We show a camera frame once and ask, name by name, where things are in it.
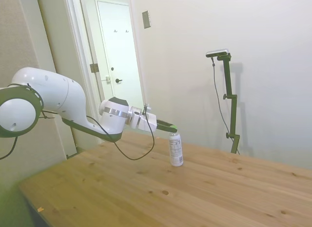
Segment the light switch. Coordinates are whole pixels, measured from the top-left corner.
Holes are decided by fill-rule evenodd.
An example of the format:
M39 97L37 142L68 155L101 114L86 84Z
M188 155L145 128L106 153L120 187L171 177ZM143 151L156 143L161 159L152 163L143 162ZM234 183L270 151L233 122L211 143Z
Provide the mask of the light switch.
M150 19L149 11L143 12L142 16L143 16L144 28L150 28L151 27L151 19Z

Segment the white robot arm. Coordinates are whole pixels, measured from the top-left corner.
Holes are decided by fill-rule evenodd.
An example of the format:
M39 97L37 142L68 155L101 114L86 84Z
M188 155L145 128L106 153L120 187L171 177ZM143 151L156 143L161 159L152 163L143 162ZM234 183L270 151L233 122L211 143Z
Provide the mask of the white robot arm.
M116 97L101 103L100 126L91 123L86 117L85 94L77 82L57 73L26 67L15 74L7 88L0 89L0 137L29 132L43 109L58 113L70 127L110 142L121 138L125 124L145 131L154 132L158 128L176 132L171 124L157 120L154 114L142 112Z

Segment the wooden table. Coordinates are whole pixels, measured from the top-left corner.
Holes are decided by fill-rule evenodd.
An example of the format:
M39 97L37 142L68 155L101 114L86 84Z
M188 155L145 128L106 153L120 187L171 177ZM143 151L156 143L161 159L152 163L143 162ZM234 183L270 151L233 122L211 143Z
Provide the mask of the wooden table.
M138 157L152 138L118 142ZM20 184L52 227L312 227L312 171L183 144L169 163L168 141L139 161L104 143Z

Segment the white door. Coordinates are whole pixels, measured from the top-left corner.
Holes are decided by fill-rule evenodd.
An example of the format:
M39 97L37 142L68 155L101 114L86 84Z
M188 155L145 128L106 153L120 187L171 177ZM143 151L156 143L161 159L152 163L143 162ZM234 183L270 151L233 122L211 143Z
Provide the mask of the white door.
M114 96L142 108L129 7L101 1L97 4Z

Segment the white wall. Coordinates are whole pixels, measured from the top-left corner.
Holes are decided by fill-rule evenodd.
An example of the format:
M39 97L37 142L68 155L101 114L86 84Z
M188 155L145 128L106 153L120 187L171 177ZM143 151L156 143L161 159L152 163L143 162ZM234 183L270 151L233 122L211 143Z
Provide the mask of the white wall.
M132 0L148 103L182 140L231 150L213 84L210 50L232 54L239 150L312 168L311 0ZM152 27L143 29L149 10ZM223 66L217 86L225 92ZM230 101L221 100L230 122Z
M37 0L0 0L0 86L7 86L22 67L49 63L44 27ZM38 46L33 35L42 36ZM14 139L0 138L0 157L12 148ZM0 161L0 225L32 227L24 198L18 189L23 179L66 160L54 120L40 119L27 134L20 136L13 153Z
M82 86L84 92L87 93L86 80L82 74L66 1L38 1L57 72L77 81ZM88 115L92 115L91 107L97 107L92 98L93 96L86 95ZM89 149L96 146L99 142L97 137L76 129L72 129L72 131L78 147Z
M56 72L53 58L47 39L47 35L44 29L40 9L37 0L20 0L23 7L24 16L27 22L27 27L30 32L32 44L34 46L34 51L39 63L39 68L48 70L51 72ZM61 142L68 156L77 153L76 146L73 138L71 128L62 122L60 116L55 117L55 123L61 138Z
M108 0L113 2L128 3L128 0ZM94 42L95 52L97 56L97 62L101 74L101 78L105 79L105 76L109 75L107 66L107 60L102 40L101 28L98 18L98 10L95 0L85 0L87 6L87 17L90 23L92 38ZM103 84L104 96L106 99L113 97L112 87L110 84Z

